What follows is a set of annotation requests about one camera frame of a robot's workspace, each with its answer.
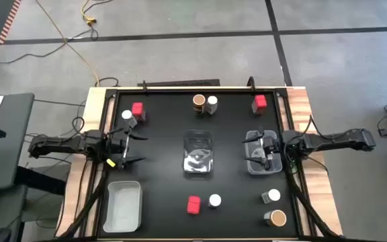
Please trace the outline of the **black flat bar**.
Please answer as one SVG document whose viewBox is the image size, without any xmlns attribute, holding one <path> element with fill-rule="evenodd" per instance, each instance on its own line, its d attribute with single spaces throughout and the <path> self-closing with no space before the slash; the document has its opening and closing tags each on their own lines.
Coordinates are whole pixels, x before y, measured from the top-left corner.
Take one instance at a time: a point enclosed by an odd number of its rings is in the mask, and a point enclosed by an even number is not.
<svg viewBox="0 0 387 242">
<path fill-rule="evenodd" d="M 146 82 L 138 83 L 137 86 L 143 87 L 175 87 L 175 86 L 220 86 L 219 79 L 200 79 L 200 80 L 184 80 L 184 81 L 164 81 L 164 82 Z"/>
</svg>

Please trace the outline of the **brown-lid spice jar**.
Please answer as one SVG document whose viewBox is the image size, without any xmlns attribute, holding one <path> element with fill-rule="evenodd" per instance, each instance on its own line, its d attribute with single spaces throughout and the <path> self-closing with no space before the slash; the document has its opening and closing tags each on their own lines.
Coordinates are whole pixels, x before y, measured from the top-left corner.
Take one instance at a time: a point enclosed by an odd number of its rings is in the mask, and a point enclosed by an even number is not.
<svg viewBox="0 0 387 242">
<path fill-rule="evenodd" d="M 263 215 L 263 219 L 269 226 L 282 227 L 287 222 L 285 212 L 282 210 L 270 210 Z"/>
<path fill-rule="evenodd" d="M 196 94 L 192 98 L 193 110 L 197 115 L 202 115 L 204 113 L 204 108 L 206 105 L 206 98 L 202 94 Z"/>
</svg>

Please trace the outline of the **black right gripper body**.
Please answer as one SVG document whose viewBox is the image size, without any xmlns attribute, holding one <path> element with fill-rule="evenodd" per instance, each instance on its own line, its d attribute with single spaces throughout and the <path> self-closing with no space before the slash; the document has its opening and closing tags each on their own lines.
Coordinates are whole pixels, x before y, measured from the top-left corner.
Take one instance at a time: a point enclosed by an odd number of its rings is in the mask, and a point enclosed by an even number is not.
<svg viewBox="0 0 387 242">
<path fill-rule="evenodd" d="M 265 132 L 262 138 L 262 147 L 265 170 L 282 170 L 282 151 L 277 134 L 274 132 Z"/>
</svg>

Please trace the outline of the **gray side desk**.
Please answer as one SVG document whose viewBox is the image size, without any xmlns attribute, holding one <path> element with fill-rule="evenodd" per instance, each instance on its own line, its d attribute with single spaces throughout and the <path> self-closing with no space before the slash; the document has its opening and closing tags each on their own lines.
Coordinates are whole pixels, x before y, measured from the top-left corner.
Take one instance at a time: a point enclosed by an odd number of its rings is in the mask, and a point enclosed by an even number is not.
<svg viewBox="0 0 387 242">
<path fill-rule="evenodd" d="M 0 190 L 14 184 L 24 136 L 34 102 L 33 93 L 3 96 L 0 104 Z"/>
</svg>

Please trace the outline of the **smoky clear plastic bin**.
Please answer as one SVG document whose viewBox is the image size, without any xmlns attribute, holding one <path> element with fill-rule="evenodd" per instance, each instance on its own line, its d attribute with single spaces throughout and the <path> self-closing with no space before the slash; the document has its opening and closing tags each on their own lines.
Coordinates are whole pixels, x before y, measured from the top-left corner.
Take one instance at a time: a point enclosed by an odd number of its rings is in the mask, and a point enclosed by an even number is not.
<svg viewBox="0 0 387 242">
<path fill-rule="evenodd" d="M 187 130 L 183 134 L 183 165 L 186 173 L 210 173 L 214 166 L 214 143 L 209 130 Z"/>
</svg>

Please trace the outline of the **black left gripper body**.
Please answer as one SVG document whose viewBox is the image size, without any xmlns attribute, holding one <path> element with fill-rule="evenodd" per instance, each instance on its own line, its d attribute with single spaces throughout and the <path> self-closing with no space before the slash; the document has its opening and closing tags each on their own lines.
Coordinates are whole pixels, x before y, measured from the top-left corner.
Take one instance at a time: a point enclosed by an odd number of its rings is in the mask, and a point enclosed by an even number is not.
<svg viewBox="0 0 387 242">
<path fill-rule="evenodd" d="M 107 164 L 106 160 L 111 159 L 116 166 L 111 167 L 118 170 L 123 170 L 124 168 L 124 158 L 120 157 L 119 159 L 112 159 L 112 155 L 123 155 L 126 149 L 126 142 L 120 138 L 114 138 L 114 135 L 119 132 L 129 131 L 127 126 L 122 126 L 120 128 L 116 128 L 108 131 L 105 134 L 105 155 L 104 155 L 104 163 Z"/>
</svg>

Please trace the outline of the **red spice tin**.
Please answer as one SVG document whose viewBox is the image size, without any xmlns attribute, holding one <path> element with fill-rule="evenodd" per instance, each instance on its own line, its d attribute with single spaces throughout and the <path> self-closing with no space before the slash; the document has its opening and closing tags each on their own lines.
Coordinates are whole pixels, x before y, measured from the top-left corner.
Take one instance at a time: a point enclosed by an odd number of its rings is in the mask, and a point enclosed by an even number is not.
<svg viewBox="0 0 387 242">
<path fill-rule="evenodd" d="M 252 112 L 255 115 L 260 115 L 265 111 L 266 107 L 267 107 L 266 97 L 264 95 L 256 95 L 251 104 Z"/>
<path fill-rule="evenodd" d="M 142 102 L 134 102 L 131 112 L 138 122 L 144 122 L 146 120 L 146 110 Z"/>
<path fill-rule="evenodd" d="M 187 201 L 187 213 L 199 214 L 201 208 L 201 198 L 199 196 L 189 196 Z"/>
</svg>

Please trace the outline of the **black diagonal frame strut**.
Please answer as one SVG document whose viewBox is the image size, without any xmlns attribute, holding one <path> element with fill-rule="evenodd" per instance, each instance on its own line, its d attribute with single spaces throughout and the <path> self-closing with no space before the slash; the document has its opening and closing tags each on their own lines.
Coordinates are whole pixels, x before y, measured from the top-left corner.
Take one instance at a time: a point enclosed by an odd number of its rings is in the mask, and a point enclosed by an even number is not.
<svg viewBox="0 0 387 242">
<path fill-rule="evenodd" d="M 99 183 L 94 190 L 94 192 L 90 195 L 89 199 L 85 203 L 84 207 L 80 211 L 77 218 L 70 224 L 68 229 L 58 237 L 58 240 L 63 239 L 71 239 L 75 235 L 78 228 L 82 225 L 83 221 L 87 218 L 89 211 L 91 210 L 93 204 L 95 201 L 103 194 L 104 191 L 104 185 L 106 183 L 108 176 L 108 169 L 104 168 L 101 174 L 101 178 L 99 180 Z"/>
<path fill-rule="evenodd" d="M 314 224 L 318 227 L 319 231 L 325 236 L 325 237 L 339 237 L 338 234 L 333 232 L 328 225 L 322 220 L 322 218 L 318 215 L 316 210 L 313 208 L 310 201 L 305 197 L 305 195 L 302 193 L 302 190 L 297 185 L 294 175 L 290 172 L 289 169 L 285 169 L 285 174 L 288 177 L 288 184 L 290 186 L 290 189 L 294 193 L 294 195 L 299 199 L 299 201 L 302 203 L 303 207 L 306 210 L 307 215 L 309 215 L 312 218 L 312 221 Z"/>
</svg>

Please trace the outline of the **black table frame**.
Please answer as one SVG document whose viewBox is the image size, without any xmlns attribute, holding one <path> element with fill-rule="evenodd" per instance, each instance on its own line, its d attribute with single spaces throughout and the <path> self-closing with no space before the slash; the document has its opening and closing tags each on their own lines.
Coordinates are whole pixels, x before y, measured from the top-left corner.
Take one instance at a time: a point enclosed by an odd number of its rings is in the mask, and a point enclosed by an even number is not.
<svg viewBox="0 0 387 242">
<path fill-rule="evenodd" d="M 218 98 L 213 115 L 197 115 L 192 98 L 202 94 Z M 123 171 L 111 171 L 109 182 L 137 181 L 142 187 L 141 225 L 131 233 L 98 230 L 101 240 L 167 239 L 270 239 L 295 238 L 300 219 L 284 172 L 251 175 L 245 159 L 246 133 L 263 127 L 282 132 L 282 119 L 275 92 L 265 91 L 267 107 L 262 115 L 251 109 L 253 94 L 236 89 L 173 89 L 171 91 L 119 91 L 114 127 L 122 125 L 121 113 L 134 102 L 142 102 L 146 122 L 136 131 L 147 140 L 134 140 L 129 154 L 144 157 Z M 187 130 L 209 130 L 213 136 L 214 167 L 209 174 L 188 174 L 183 165 L 183 134 Z M 280 200 L 264 204 L 262 193 L 277 189 Z M 210 195 L 222 198 L 210 208 Z M 187 213 L 189 196 L 201 198 L 199 214 Z M 269 226 L 263 215 L 270 210 L 285 212 L 282 227 Z"/>
</svg>

